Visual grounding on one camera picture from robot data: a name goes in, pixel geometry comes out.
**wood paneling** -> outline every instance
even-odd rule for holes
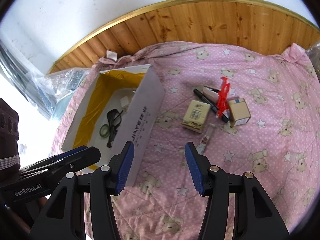
[[[264,55],[281,54],[293,42],[307,49],[320,40],[319,29],[302,17],[266,2],[199,0],[175,3],[126,17],[91,35],[60,59],[52,72],[91,67],[106,50],[118,57],[167,41],[221,43],[242,46]]]

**black marker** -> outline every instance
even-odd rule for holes
[[[194,89],[193,92],[195,93],[195,95],[197,97],[199,97],[201,99],[202,102],[209,104],[211,107],[211,110],[214,111],[215,114],[217,114],[217,112],[219,111],[219,109],[217,108],[217,106],[211,102],[208,98],[206,98],[206,96],[204,94],[202,94],[198,89]],[[228,117],[226,117],[224,114],[222,114],[221,120],[225,123],[229,122]]]

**quilted bedding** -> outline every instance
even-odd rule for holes
[[[263,56],[220,44],[168,42],[149,46],[116,63],[101,58],[74,94],[52,145],[59,153],[83,95],[99,70],[151,64],[165,88],[161,111],[134,187],[113,197],[123,239],[196,239],[207,198],[195,190],[184,145],[202,134],[181,127],[193,88],[231,84],[228,99],[245,98],[252,118],[231,128],[210,112],[218,128],[204,155],[226,172],[251,171],[272,198],[287,228],[304,215],[319,185],[320,85],[305,50],[292,44],[282,55]],[[86,230],[92,237],[89,196]],[[232,238],[234,195],[229,196],[226,239]]]

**yellow tape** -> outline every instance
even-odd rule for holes
[[[122,88],[137,88],[143,76],[144,73],[134,74],[119,70],[111,70],[100,75],[89,100],[86,114],[79,124],[73,148],[87,146],[91,140],[94,126],[114,91]],[[95,170],[97,166],[93,164],[90,168]]]

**white string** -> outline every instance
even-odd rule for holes
[[[19,154],[9,158],[0,159],[0,170],[7,169],[17,163],[20,163]]]

